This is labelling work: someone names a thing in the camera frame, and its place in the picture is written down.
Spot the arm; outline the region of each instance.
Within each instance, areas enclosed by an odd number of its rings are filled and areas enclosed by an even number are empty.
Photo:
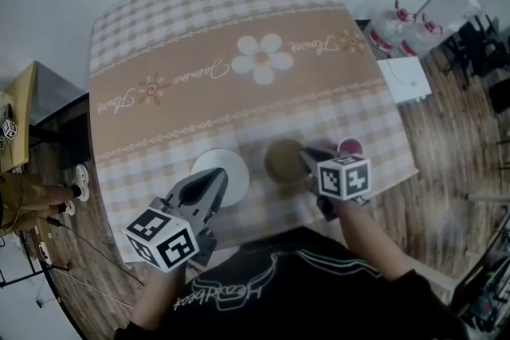
[[[131,322],[138,327],[155,331],[184,287],[186,268],[181,266],[170,273],[152,269],[149,280],[131,313]]]
[[[358,204],[337,201],[335,212],[349,249],[364,258],[387,280],[394,281],[412,270],[406,254]]]

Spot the khaki pants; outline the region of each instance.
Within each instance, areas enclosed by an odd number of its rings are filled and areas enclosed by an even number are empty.
[[[31,229],[37,222],[37,211],[48,209],[49,200],[41,176],[36,174],[0,173],[0,194],[2,195],[3,219],[0,235],[9,232]]]

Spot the white flower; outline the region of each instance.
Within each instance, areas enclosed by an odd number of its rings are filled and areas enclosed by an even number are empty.
[[[251,36],[243,36],[237,41],[237,48],[245,54],[232,60],[235,72],[244,74],[253,70],[253,78],[259,84],[271,84],[274,81],[274,69],[289,69],[294,59],[288,53],[277,50],[281,38],[276,34],[266,34],[259,44]]]

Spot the checkered tablecloth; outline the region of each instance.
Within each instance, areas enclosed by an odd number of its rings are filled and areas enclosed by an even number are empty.
[[[285,13],[303,8],[343,9],[340,0],[126,0],[97,19],[92,33],[91,96],[95,81],[142,53],[175,39],[233,19]],[[299,104],[299,109],[289,109]],[[257,114],[267,114],[263,119]],[[214,127],[189,127],[175,137],[145,139],[139,145],[96,151],[96,167],[108,219],[125,262],[139,260],[122,233],[134,212],[154,196],[164,197],[190,174],[194,160],[213,148],[235,151],[249,165],[250,186],[238,205],[222,209],[212,221],[218,248],[305,225],[321,218],[306,191],[282,195],[264,170],[264,152],[276,139],[339,141],[360,139],[371,158],[374,193],[388,189],[417,170],[406,133],[382,78],[310,93],[299,100],[238,112],[243,120]],[[111,138],[116,137],[112,129]],[[96,136],[92,117],[92,141]]]

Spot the white box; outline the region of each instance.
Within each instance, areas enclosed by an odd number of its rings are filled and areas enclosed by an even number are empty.
[[[140,258],[164,272],[198,253],[188,221],[151,207],[133,217],[123,232]]]
[[[319,192],[323,196],[348,200],[371,191],[370,159],[360,154],[344,154],[317,163]]]

